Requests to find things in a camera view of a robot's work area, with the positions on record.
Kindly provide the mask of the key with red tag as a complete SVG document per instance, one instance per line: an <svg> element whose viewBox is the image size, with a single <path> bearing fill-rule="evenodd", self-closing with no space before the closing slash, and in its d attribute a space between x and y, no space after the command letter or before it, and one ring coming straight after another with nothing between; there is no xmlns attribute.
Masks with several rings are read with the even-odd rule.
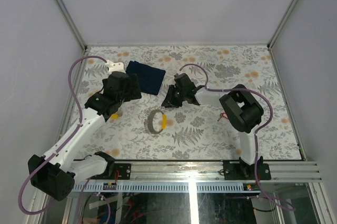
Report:
<svg viewBox="0 0 337 224"><path fill-rule="evenodd" d="M219 115L218 121L220 121L220 120L223 119L223 118L228 120L227 115L226 115L225 113L221 113L221 114Z"/></svg>

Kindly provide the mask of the metal keyring with yellow grip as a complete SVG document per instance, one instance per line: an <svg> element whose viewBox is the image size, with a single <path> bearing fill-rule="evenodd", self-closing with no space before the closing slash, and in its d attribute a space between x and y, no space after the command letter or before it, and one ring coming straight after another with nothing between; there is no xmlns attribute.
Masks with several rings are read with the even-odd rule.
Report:
<svg viewBox="0 0 337 224"><path fill-rule="evenodd" d="M166 128L166 126L166 114L160 109L151 111L145 120L145 127L147 131L153 135L160 134Z"/></svg>

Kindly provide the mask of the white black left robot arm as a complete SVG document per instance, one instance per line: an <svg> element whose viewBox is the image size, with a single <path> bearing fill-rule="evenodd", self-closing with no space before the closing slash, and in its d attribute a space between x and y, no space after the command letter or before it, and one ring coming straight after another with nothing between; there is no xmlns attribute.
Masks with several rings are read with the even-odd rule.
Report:
<svg viewBox="0 0 337 224"><path fill-rule="evenodd" d="M79 121L44 155L33 155L29 159L31 185L61 201L70 194L76 183L91 177L114 177L115 159L105 152L98 151L80 161L76 161L75 157L122 103L141 97L135 74L112 72L103 80L102 93L95 93L87 100Z"/></svg>

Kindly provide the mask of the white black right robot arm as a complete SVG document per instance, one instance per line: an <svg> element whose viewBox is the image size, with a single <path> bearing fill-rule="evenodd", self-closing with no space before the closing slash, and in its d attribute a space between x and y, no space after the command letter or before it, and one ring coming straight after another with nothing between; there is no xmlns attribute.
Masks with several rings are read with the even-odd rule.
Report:
<svg viewBox="0 0 337 224"><path fill-rule="evenodd" d="M179 108L183 102L192 105L211 105L224 110L230 124L239 132L241 145L240 173L252 179L259 173L255 163L258 159L253 130L261 123L264 110L244 85L238 84L232 91L210 90L204 85L196 86L187 74L174 77L175 84L169 85L162 102L165 108Z"/></svg>

